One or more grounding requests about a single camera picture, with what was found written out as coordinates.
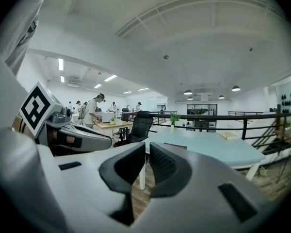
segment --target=black mesh chair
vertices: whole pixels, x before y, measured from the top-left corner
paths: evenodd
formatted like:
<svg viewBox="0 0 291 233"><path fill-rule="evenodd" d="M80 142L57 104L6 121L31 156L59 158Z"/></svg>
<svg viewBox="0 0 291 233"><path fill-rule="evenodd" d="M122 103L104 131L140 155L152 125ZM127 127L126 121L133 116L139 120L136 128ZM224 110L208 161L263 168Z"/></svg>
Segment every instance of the black mesh chair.
<svg viewBox="0 0 291 233"><path fill-rule="evenodd" d="M127 136L126 140L123 140L123 134L125 132L118 132L121 137L121 141L115 143L113 146L119 147L133 142L142 142L148 138L150 128L153 123L153 117L149 111L139 111L134 118L134 124L132 126L131 133Z"/></svg>

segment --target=light blue table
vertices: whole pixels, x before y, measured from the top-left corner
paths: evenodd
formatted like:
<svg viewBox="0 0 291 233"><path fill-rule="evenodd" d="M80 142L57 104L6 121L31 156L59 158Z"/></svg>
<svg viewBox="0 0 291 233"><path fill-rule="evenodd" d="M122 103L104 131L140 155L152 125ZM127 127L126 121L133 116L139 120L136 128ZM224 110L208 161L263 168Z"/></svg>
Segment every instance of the light blue table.
<svg viewBox="0 0 291 233"><path fill-rule="evenodd" d="M265 155L246 143L240 138L225 140L218 133L194 132L177 130L173 133L170 129L160 129L157 133L144 140L145 150L149 153L150 142L169 143L174 145L186 146L187 150L204 154L216 158L232 168L241 166L251 166L246 176L252 180L260 161Z"/></svg>

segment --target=green plant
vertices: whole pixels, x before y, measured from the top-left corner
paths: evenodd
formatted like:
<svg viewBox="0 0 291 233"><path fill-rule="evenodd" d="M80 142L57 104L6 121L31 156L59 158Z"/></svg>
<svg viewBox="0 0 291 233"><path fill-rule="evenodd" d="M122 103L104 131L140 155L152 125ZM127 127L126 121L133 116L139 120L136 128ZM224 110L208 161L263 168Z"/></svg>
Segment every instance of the green plant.
<svg viewBox="0 0 291 233"><path fill-rule="evenodd" d="M180 117L180 115L170 114L171 125L175 125L175 122L179 121Z"/></svg>

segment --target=potted plant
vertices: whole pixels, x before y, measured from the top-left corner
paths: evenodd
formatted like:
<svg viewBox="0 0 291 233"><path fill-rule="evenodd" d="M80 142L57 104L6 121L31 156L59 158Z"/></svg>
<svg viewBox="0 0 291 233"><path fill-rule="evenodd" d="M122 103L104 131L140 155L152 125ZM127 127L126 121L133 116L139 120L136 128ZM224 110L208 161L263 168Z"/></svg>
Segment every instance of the potted plant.
<svg viewBox="0 0 291 233"><path fill-rule="evenodd" d="M115 124L115 118L111 118L110 124Z"/></svg>
<svg viewBox="0 0 291 233"><path fill-rule="evenodd" d="M175 122L180 120L180 115L176 114L170 114L170 120L171 120L171 126L170 126L170 132L173 132L175 130Z"/></svg>

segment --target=white ceiling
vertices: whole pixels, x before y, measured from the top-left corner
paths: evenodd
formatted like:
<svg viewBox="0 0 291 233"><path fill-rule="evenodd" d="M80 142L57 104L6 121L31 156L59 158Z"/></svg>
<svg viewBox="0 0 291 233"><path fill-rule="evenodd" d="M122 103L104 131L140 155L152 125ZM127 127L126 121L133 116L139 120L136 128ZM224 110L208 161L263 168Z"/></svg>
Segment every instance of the white ceiling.
<svg viewBox="0 0 291 233"><path fill-rule="evenodd" d="M97 84L102 84L102 86L97 88L98 92L106 92L120 96L142 94L143 91L138 91L138 89L145 88L120 77L105 82L105 79L112 76L113 73L102 72L93 67L87 67L69 61L64 61L64 70L60 71L58 59L34 54L33 56L33 59L37 62L36 64L41 67L49 82L60 82L60 76L64 76L67 86L76 85L78 87L93 89Z"/></svg>
<svg viewBox="0 0 291 233"><path fill-rule="evenodd" d="M252 60L272 45L286 23L273 0L45 0L43 7L93 18L150 53L168 72L178 100L186 99L185 89L211 92L210 100L217 100L219 95L231 98L235 84L245 87L242 92L255 88L250 81L237 81L243 81ZM49 66L55 65L52 61L47 60ZM67 78L86 85L104 84L111 74L97 73L73 63L65 66ZM261 75L267 80L267 71ZM56 71L51 76L58 79ZM113 92L140 88L120 78L108 85Z"/></svg>

